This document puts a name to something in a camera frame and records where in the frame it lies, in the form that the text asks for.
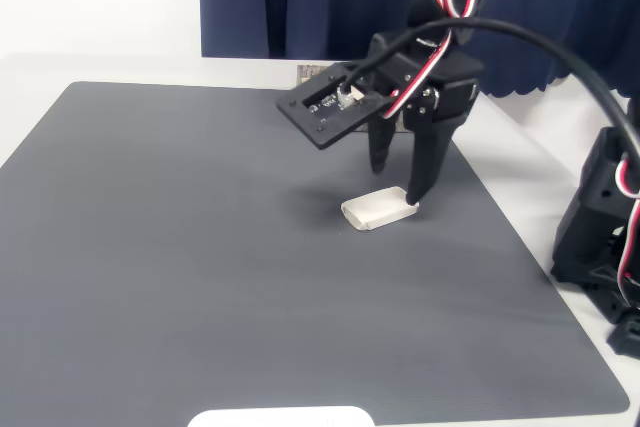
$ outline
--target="white wall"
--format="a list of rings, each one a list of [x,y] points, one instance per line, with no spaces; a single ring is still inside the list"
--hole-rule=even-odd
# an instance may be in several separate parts
[[[627,99],[612,92],[626,110]],[[598,132],[610,125],[593,97],[574,77],[549,86],[545,92],[511,94],[491,100],[518,122],[576,179]]]
[[[0,55],[200,56],[199,0],[0,0]]]

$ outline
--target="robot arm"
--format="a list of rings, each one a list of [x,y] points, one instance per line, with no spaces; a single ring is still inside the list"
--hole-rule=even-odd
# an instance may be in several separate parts
[[[482,0],[414,0],[407,28],[448,17],[469,17]],[[365,61],[375,58],[403,32],[376,34]],[[356,63],[334,64],[277,102],[281,112],[319,149],[368,123],[374,173],[384,169],[396,121],[414,132],[407,202],[417,203],[436,182],[456,128],[479,92],[482,64],[459,50],[471,32],[441,28],[410,45],[366,75]]]

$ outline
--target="blue curtain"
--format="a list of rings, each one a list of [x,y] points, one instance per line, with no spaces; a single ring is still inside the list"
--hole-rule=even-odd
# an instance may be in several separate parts
[[[403,29],[412,0],[200,0],[205,56],[354,59],[375,32]],[[483,17],[509,20],[572,48],[623,95],[640,92],[640,0],[486,0]],[[483,60],[485,93],[544,90],[563,66],[539,50],[477,32],[464,47]]]

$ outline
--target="black cable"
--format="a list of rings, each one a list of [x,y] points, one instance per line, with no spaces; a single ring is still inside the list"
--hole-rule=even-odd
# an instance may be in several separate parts
[[[363,75],[373,71],[376,67],[386,62],[400,49],[413,42],[417,37],[424,35],[425,32],[432,29],[441,28],[471,28],[492,30],[494,32],[500,32],[503,34],[517,37],[521,40],[536,45],[553,57],[564,62],[567,67],[575,76],[582,82],[582,84],[591,92],[591,95],[595,97],[602,110],[607,114],[611,123],[620,129],[623,141],[625,143],[626,151],[629,154],[632,167],[640,169],[640,137],[633,127],[630,120],[625,115],[624,111],[618,105],[616,99],[609,92],[609,86],[607,83],[593,70],[589,64],[587,64],[580,57],[575,55],[570,50],[566,49],[562,45],[554,42],[553,40],[538,34],[531,30],[525,29],[510,22],[503,22],[501,20],[492,19],[480,19],[480,18],[462,18],[462,19],[442,19],[434,22],[428,22],[426,24],[419,25],[413,29],[408,30],[389,46],[378,53],[377,55],[363,60],[356,69],[351,72],[347,79],[342,83],[340,89],[343,93],[349,92],[349,89],[356,81]]]

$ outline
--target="gray mat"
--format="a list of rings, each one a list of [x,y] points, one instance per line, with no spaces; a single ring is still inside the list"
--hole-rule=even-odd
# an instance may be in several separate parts
[[[0,425],[185,426],[355,405],[377,424],[602,414],[628,400],[457,150],[413,218],[367,139],[325,152],[275,91],[72,85],[0,170]]]

